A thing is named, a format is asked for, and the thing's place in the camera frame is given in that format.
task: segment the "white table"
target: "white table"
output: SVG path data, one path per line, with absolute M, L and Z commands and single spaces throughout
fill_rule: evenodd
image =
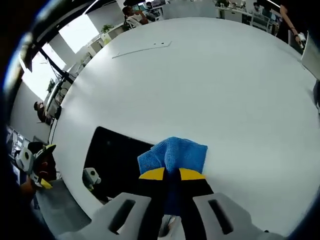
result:
M 112 59 L 162 41 L 172 42 Z M 82 183 L 98 126 L 151 144 L 188 138 L 208 145 L 203 173 L 214 192 L 249 211 L 261 229 L 289 234 L 320 182 L 319 120 L 309 96 L 316 79 L 300 57 L 266 32 L 223 19 L 171 19 L 124 32 L 62 103 L 53 155 L 65 184 L 89 217 L 102 206 Z

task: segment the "man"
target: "man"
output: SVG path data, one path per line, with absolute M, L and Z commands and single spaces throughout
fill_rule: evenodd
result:
M 35 102 L 33 105 L 33 109 L 37 112 L 38 118 L 42 123 L 46 123 L 50 125 L 51 117 L 45 111 L 45 105 L 43 102 Z
M 146 18 L 146 16 L 143 14 L 143 12 L 141 10 L 134 11 L 131 6 L 125 6 L 122 9 L 122 12 L 123 12 L 124 18 L 126 20 L 133 20 L 133 22 L 137 21 L 142 25 L 149 23 L 148 19 Z
M 294 39 L 299 46 L 301 45 L 301 40 L 298 34 L 303 33 L 307 37 L 307 28 L 301 12 L 301 2 L 295 0 L 282 0 L 280 14 L 282 15 L 283 21 L 279 26 L 277 38 L 297 49 L 296 45 L 289 42 L 289 35 L 291 35 L 291 38 Z
M 227 0 L 218 0 L 218 1 L 216 2 L 216 4 L 217 4 L 219 7 L 222 7 L 222 4 L 223 4 L 223 6 L 224 6 L 225 8 L 227 8 L 227 7 L 229 7 L 230 2 L 227 1 Z
M 254 2 L 253 3 L 253 9 L 249 13 L 253 14 L 253 15 L 261 15 L 262 12 L 261 12 L 261 9 L 260 9 L 260 4 L 257 3 L 257 2 Z
M 242 0 L 241 1 L 241 7 L 240 9 L 244 12 L 247 12 L 247 9 L 246 9 L 246 1 L 245 0 Z
M 147 8 L 148 10 L 151 10 L 151 9 L 152 9 L 152 3 L 151 3 L 150 1 L 147 1 L 147 2 L 146 2 L 146 8 Z

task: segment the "blue towel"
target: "blue towel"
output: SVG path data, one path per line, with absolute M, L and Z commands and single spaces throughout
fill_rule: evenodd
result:
M 208 147 L 188 139 L 169 137 L 138 156 L 140 173 L 165 167 L 170 173 L 185 168 L 202 173 Z

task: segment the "bright window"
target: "bright window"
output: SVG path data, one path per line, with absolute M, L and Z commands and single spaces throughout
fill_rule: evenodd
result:
M 42 49 L 54 61 L 60 69 L 66 65 L 49 44 L 45 44 Z M 57 72 L 51 67 L 49 61 L 38 52 L 32 59 L 32 72 L 28 69 L 22 75 L 22 80 L 41 100 L 45 100 L 48 95 L 50 80 L 57 81 Z
M 87 15 L 77 17 L 64 26 L 59 33 L 74 53 L 99 34 Z

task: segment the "black cable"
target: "black cable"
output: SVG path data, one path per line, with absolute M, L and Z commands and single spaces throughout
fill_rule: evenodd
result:
M 49 144 L 49 138 L 50 138 L 51 130 L 52 130 L 52 126 L 50 127 L 50 131 L 49 131 L 49 136 L 48 136 L 48 140 L 46 141 L 46 143 L 47 143 L 47 144 Z
M 59 102 L 57 102 L 57 100 L 54 98 L 55 103 L 60 106 Z
M 57 120 L 56 123 L 55 123 L 54 130 L 53 130 L 53 134 L 52 134 L 52 138 L 51 138 L 51 143 L 50 143 L 50 144 L 52 144 L 52 142 L 53 142 L 53 140 L 54 140 L 55 131 L 56 131 L 56 127 L 57 127 L 57 125 L 58 125 L 58 121 L 59 121 L 59 120 Z
M 59 106 L 61 106 L 61 89 L 59 89 Z
M 77 78 L 77 77 L 73 76 L 71 73 L 67 72 L 66 70 L 62 70 L 62 72 L 64 72 L 65 74 L 69 74 L 71 77 L 73 77 L 75 79 Z
M 58 80 L 59 79 L 59 77 L 58 77 L 58 75 L 57 75 L 57 73 L 55 72 L 55 70 L 54 70 L 54 68 L 52 67 L 52 65 L 50 64 L 50 61 L 48 61 L 49 62 L 49 65 L 50 65 L 50 67 L 51 67 L 51 69 L 52 69 L 52 71 L 53 71 L 53 73 L 54 73 L 54 75 L 55 75 L 55 77 L 56 77 L 56 79 Z

